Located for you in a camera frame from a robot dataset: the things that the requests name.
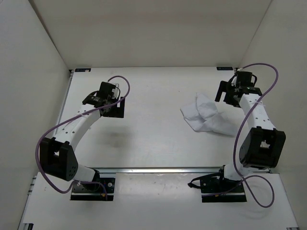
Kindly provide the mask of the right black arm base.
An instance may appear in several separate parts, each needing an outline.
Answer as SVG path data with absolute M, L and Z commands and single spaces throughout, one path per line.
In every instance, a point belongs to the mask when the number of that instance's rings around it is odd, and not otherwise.
M 243 185 L 239 181 L 225 179 L 222 171 L 196 177 L 188 186 L 201 190 L 202 203 L 247 202 Z

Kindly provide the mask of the blue corner label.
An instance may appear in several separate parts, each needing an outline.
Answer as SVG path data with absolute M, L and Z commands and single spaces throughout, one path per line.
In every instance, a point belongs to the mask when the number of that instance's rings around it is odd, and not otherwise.
M 233 71 L 232 67 L 216 67 L 218 71 Z
M 75 72 L 90 72 L 91 68 L 76 68 Z

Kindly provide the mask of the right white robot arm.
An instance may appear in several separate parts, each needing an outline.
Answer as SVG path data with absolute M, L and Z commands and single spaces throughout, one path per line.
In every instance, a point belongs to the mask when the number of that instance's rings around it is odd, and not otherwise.
M 232 181 L 239 181 L 254 169 L 275 168 L 280 159 L 286 135 L 279 131 L 269 119 L 262 102 L 262 92 L 256 87 L 257 77 L 248 71 L 237 71 L 230 80 L 221 81 L 216 102 L 223 93 L 224 102 L 241 108 L 249 128 L 245 140 L 238 150 L 234 163 L 223 166 L 223 175 L 215 179 L 215 187 L 226 192 Z

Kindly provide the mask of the left blue corner label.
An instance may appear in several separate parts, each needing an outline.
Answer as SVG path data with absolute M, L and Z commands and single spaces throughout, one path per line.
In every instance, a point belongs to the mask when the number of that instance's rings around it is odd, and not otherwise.
M 75 72 L 90 72 L 91 68 L 76 68 Z

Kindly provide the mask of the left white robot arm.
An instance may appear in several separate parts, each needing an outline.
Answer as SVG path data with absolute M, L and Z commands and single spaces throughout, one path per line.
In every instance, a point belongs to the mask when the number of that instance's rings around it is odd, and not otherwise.
M 44 138 L 39 147 L 39 160 L 42 171 L 65 181 L 82 181 L 84 186 L 94 191 L 100 186 L 96 170 L 77 162 L 75 150 L 90 127 L 101 117 L 124 117 L 125 101 L 119 105 L 106 107 L 89 113 L 95 108 L 119 101 L 118 83 L 101 82 L 98 91 L 90 93 L 82 101 L 77 119 L 68 122 L 52 138 Z

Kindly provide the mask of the right blue corner label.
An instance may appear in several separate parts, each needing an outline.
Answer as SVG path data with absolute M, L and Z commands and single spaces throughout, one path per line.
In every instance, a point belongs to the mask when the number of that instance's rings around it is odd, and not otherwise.
M 216 67 L 218 71 L 233 71 L 232 67 Z

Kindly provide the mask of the white fabric skirt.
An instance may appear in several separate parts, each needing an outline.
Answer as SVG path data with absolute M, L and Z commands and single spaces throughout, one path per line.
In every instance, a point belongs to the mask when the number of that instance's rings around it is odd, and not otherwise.
M 195 132 L 214 132 L 231 137 L 238 132 L 237 126 L 203 93 L 196 93 L 194 101 L 182 106 L 180 111 Z

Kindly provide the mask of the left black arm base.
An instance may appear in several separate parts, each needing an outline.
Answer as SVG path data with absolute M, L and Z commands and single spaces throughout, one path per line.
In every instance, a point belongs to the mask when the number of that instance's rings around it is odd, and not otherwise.
M 74 184 L 71 190 L 70 200 L 72 201 L 113 201 L 116 175 L 114 173 L 101 173 L 98 184 Z

